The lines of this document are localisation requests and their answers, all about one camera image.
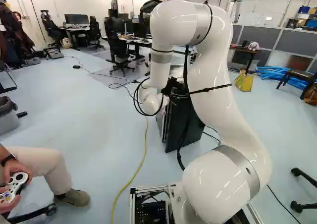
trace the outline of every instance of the controller button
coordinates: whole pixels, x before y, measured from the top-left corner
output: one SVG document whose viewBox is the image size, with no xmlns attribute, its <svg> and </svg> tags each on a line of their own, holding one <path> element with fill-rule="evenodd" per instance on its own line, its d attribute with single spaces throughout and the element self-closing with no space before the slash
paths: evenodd
<svg viewBox="0 0 317 224">
<path fill-rule="evenodd" d="M 15 177 L 16 180 L 21 180 L 22 178 L 23 178 L 23 175 L 21 173 Z"/>
</svg>

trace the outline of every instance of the game controller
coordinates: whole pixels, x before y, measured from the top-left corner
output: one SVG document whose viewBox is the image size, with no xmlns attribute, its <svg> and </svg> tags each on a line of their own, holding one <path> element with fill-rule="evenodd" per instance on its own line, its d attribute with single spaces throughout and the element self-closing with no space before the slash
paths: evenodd
<svg viewBox="0 0 317 224">
<path fill-rule="evenodd" d="M 0 193 L 0 203 L 11 202 L 16 195 L 19 195 L 23 188 L 26 186 L 26 182 L 29 180 L 29 175 L 24 172 L 17 172 L 11 176 L 10 182 L 7 184 L 9 189 Z"/>
</svg>

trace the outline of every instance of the white robotic arm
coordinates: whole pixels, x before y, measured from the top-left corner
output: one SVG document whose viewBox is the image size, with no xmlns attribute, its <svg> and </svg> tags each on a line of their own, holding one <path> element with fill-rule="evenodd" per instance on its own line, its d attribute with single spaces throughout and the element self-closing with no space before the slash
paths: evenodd
<svg viewBox="0 0 317 224">
<path fill-rule="evenodd" d="M 240 114 L 228 86 L 227 54 L 233 34 L 230 15 L 205 3 L 170 0 L 155 7 L 150 27 L 151 77 L 139 95 L 149 114 L 161 104 L 163 95 L 151 88 L 166 86 L 172 47 L 197 48 L 199 56 L 188 68 L 188 89 L 196 114 L 218 131 L 222 145 L 186 167 L 183 186 L 201 219 L 224 223 L 268 183 L 271 175 L 270 157 Z"/>
</svg>

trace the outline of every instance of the light blue floor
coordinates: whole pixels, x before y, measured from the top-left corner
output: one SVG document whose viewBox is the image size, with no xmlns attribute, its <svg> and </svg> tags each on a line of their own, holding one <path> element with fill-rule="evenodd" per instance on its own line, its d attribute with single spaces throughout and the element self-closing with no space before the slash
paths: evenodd
<svg viewBox="0 0 317 224">
<path fill-rule="evenodd" d="M 74 50 L 89 71 L 107 71 L 111 64 L 96 56 Z M 19 111 L 28 111 L 21 126 L 0 137 L 5 146 L 49 147 L 63 152 L 72 174 L 74 188 L 86 190 L 90 207 L 60 207 L 51 218 L 41 217 L 28 223 L 86 224 L 110 222 L 116 193 L 131 177 L 144 150 L 146 119 L 139 115 L 123 88 L 109 89 L 118 79 L 91 75 L 73 69 L 74 58 L 43 61 L 39 65 L 14 71 L 19 88 L 8 94 Z M 237 74 L 231 73 L 233 80 Z M 6 75 L 0 81 L 9 85 Z M 271 188 L 288 207 L 292 200 L 316 202 L 317 190 L 290 169 L 299 167 L 317 177 L 317 109 L 299 99 L 300 91 L 276 81 L 255 78 L 251 93 L 233 88 L 237 104 L 246 120 L 269 150 L 274 170 Z M 129 85 L 133 92 L 135 85 Z M 195 144 L 182 149 L 184 164 L 214 148 L 217 141 L 203 135 Z M 166 154 L 154 118 L 149 119 L 148 153 L 132 186 L 163 185 L 181 179 L 176 153 Z M 40 208 L 52 200 L 43 178 L 35 178 L 23 193 L 16 212 Z M 267 188 L 252 201 L 266 224 L 295 224 Z M 115 224 L 127 224 L 129 190 L 120 197 Z M 302 224 L 317 223 L 317 211 L 295 214 Z"/>
</svg>

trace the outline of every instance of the person's hand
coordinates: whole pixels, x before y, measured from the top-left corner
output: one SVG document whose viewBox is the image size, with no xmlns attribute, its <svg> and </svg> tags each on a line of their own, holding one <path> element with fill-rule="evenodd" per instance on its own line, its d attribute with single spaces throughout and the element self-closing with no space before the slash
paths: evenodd
<svg viewBox="0 0 317 224">
<path fill-rule="evenodd" d="M 32 171 L 27 168 L 25 165 L 21 164 L 18 160 L 9 160 L 5 163 L 4 165 L 4 181 L 5 183 L 10 182 L 11 178 L 11 173 L 16 173 L 16 172 L 25 172 L 29 175 L 29 180 L 27 184 L 30 184 L 31 180 L 33 179 L 33 173 Z"/>
<path fill-rule="evenodd" d="M 8 186 L 0 188 L 0 193 L 5 193 L 9 189 Z M 0 214 L 11 212 L 21 200 L 20 195 L 16 195 L 10 203 L 0 203 Z"/>
</svg>

